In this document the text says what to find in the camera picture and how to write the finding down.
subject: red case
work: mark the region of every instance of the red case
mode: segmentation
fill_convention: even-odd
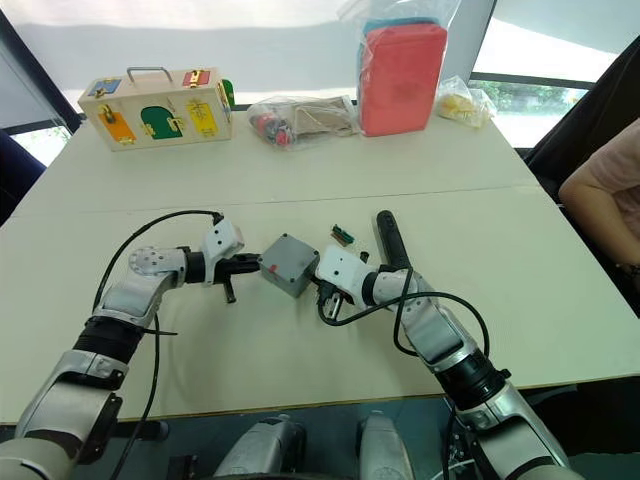
[[[422,130],[438,86],[447,31],[397,25],[366,36],[360,73],[360,123],[367,136]]]

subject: silver robot arm segment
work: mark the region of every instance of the silver robot arm segment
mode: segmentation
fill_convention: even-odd
[[[364,309],[400,297],[407,270],[379,271],[330,246],[316,276]],[[433,289],[414,272],[408,293],[428,291]],[[397,312],[398,305],[389,309]],[[477,433],[486,462],[499,478],[518,478],[542,465],[560,467],[559,479],[580,478],[568,469],[562,447],[509,382],[508,372],[492,365],[448,308],[433,297],[408,299],[401,322],[419,358],[453,400],[460,421]]]
[[[146,247],[132,253],[125,277],[107,291],[22,414],[15,439],[0,444],[0,478],[63,480],[76,463],[99,458],[122,405],[113,391],[162,295],[185,283],[213,284],[216,266],[243,246],[240,231],[222,219],[201,252]]]

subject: person's arm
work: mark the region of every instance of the person's arm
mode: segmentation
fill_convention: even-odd
[[[584,232],[617,264],[640,265],[640,239],[629,229],[613,195],[588,168],[560,188],[560,200]]]

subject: plastic bag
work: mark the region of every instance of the plastic bag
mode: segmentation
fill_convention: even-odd
[[[422,130],[433,107],[447,29],[460,0],[350,0],[338,16],[360,32],[359,120],[365,135]]]
[[[438,115],[470,127],[481,128],[495,116],[496,107],[484,90],[467,88],[457,75],[440,84]]]
[[[349,97],[273,97],[247,110],[249,123],[267,143],[279,148],[303,146],[331,135],[358,132]]]

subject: wooden lock box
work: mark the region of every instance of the wooden lock box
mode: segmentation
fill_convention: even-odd
[[[78,103],[113,151],[228,140],[233,93],[225,83],[215,68],[131,67],[93,82]]]

